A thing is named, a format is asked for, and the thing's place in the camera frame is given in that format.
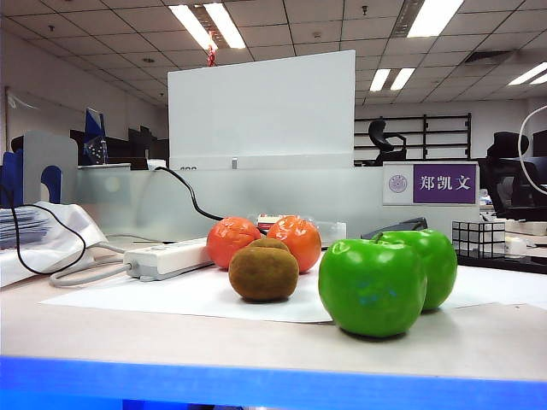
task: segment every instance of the blue object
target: blue object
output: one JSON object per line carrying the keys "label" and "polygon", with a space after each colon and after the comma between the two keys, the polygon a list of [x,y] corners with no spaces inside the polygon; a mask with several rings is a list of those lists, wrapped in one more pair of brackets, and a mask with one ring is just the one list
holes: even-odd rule
{"label": "blue object", "polygon": [[0,386],[4,390],[40,394],[62,392],[105,399],[314,410],[547,408],[545,381],[166,366],[7,356],[0,356],[0,367]]}

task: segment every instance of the ceiling light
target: ceiling light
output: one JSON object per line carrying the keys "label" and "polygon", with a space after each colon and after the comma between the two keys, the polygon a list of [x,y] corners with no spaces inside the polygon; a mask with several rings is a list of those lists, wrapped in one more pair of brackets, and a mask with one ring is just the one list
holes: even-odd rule
{"label": "ceiling light", "polygon": [[389,68],[381,68],[380,70],[376,70],[376,74],[373,78],[373,83],[370,85],[370,91],[380,91],[384,86],[385,79],[387,79],[389,73]]}
{"label": "ceiling light", "polygon": [[215,50],[218,48],[188,6],[169,6],[169,8],[204,50],[207,50],[210,44]]}
{"label": "ceiling light", "polygon": [[529,70],[529,71],[526,71],[524,74],[522,74],[520,77],[517,77],[516,79],[514,79],[513,81],[511,81],[509,83],[509,85],[518,85],[518,84],[522,84],[526,81],[528,81],[529,79],[531,79],[532,77],[535,77],[536,75],[538,75],[539,73],[543,72],[544,70],[547,70],[547,62],[542,62],[541,64],[539,64],[538,66],[534,67],[533,69]]}
{"label": "ceiling light", "polygon": [[403,68],[401,71],[399,71],[399,74],[395,78],[395,81],[393,81],[393,84],[391,85],[392,90],[401,90],[405,84],[407,84],[407,81],[409,80],[410,76],[414,72],[415,68]]}
{"label": "ceiling light", "polygon": [[244,49],[245,43],[239,34],[238,28],[233,24],[230,15],[222,3],[207,3],[203,5],[215,22],[226,42],[233,49]]}
{"label": "ceiling light", "polygon": [[533,82],[530,84],[543,84],[545,81],[547,81],[547,74],[542,75],[541,77],[537,77]]}
{"label": "ceiling light", "polygon": [[438,36],[462,3],[463,0],[425,0],[408,37]]}

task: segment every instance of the whiteboard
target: whiteboard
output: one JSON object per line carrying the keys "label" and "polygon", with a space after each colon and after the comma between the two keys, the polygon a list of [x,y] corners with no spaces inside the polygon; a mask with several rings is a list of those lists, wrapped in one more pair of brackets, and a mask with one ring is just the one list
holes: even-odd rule
{"label": "whiteboard", "polygon": [[168,90],[174,169],[353,166],[354,50],[171,72]]}

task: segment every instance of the black cable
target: black cable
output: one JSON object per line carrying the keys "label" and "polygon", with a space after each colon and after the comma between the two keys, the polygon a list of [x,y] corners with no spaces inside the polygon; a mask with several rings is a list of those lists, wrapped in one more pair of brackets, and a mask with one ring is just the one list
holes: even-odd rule
{"label": "black cable", "polygon": [[[52,273],[58,273],[60,271],[63,271],[65,269],[67,269],[68,267],[71,267],[73,265],[75,265],[76,263],[78,263],[82,257],[84,256],[84,253],[85,253],[85,249],[87,248],[87,244],[85,243],[85,239],[75,230],[69,228],[68,226],[66,226],[65,224],[63,224],[55,214],[53,214],[53,212],[51,212],[48,208],[44,208],[44,207],[40,207],[39,205],[34,205],[34,204],[31,204],[31,203],[24,203],[22,205],[19,205],[19,206],[15,206],[14,205],[14,198],[13,196],[11,195],[11,192],[9,192],[9,190],[7,190],[2,184],[0,184],[0,188],[2,188],[2,190],[5,192],[6,194],[6,197],[8,198],[8,201],[9,201],[9,208],[11,209],[11,214],[13,215],[14,217],[14,225],[15,225],[15,247],[17,249],[17,257],[19,258],[19,262],[21,263],[22,266],[24,266],[27,270],[29,270],[30,272],[32,273],[37,273],[39,275],[50,275]],[[19,222],[17,221],[17,214],[15,212],[15,209],[16,208],[23,208],[23,207],[31,207],[31,208],[38,208],[38,209],[42,209],[43,211],[49,213],[54,220],[56,220],[59,225],[61,225],[63,228],[65,228],[67,231],[70,231],[72,232],[74,235],[76,235],[80,241],[82,241],[82,243],[84,244],[84,248],[82,249],[82,251],[80,252],[78,258],[73,261],[73,262],[70,262],[68,265],[66,266],[63,266],[59,269],[56,269],[55,271],[51,271],[51,272],[40,272],[40,271],[36,271],[34,269],[32,269],[31,267],[29,267],[24,261],[23,261],[23,258],[21,256],[21,237],[20,237],[20,232],[19,232]]]}
{"label": "black cable", "polygon": [[[193,204],[194,206],[194,209],[196,209],[196,211],[198,211],[201,215],[203,216],[206,216],[207,218],[211,218],[212,220],[223,220],[224,218],[221,217],[221,216],[216,216],[216,215],[213,215],[213,214],[210,214],[209,212],[205,212],[203,211],[199,205],[197,205],[197,200],[196,200],[196,194],[194,193],[194,190],[193,188],[190,186],[190,184],[188,184],[184,178],[182,178],[180,175],[178,175],[175,171],[172,171],[170,170],[169,168],[165,168],[165,167],[157,167],[157,169],[160,169],[162,171],[166,171],[168,173],[170,173],[171,175],[173,175],[176,179],[178,179],[181,183],[183,183],[185,185],[186,188],[188,188],[188,191],[190,192],[190,197],[191,197],[191,203]],[[268,232],[267,231],[264,231],[263,229],[261,228],[256,228],[258,229],[258,231],[260,231],[260,233],[262,235],[267,235]]]}

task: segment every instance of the frosted glass partition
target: frosted glass partition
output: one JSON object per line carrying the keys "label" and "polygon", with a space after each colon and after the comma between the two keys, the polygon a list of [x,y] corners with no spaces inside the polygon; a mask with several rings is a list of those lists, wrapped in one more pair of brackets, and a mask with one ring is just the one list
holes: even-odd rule
{"label": "frosted glass partition", "polygon": [[[348,237],[425,216],[450,235],[452,220],[477,220],[478,206],[382,206],[382,168],[211,170],[180,172],[200,207],[220,216],[300,214],[345,222]],[[138,233],[165,240],[206,236],[213,220],[198,214],[187,189],[163,171],[79,170],[77,203],[105,233]]]}

